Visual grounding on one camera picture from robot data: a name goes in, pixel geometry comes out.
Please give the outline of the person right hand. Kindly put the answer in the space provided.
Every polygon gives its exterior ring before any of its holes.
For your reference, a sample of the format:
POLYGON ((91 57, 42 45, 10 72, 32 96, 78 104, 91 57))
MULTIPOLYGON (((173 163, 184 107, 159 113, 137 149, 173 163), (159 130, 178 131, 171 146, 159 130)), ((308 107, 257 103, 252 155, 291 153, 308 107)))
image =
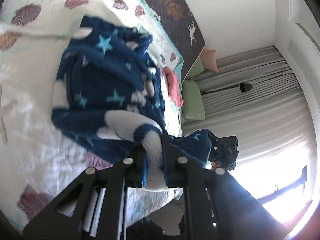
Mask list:
POLYGON ((216 168, 218 168, 218 167, 220 167, 220 164, 219 163, 217 163, 217 162, 212 162, 211 163, 211 170, 215 170, 216 168))

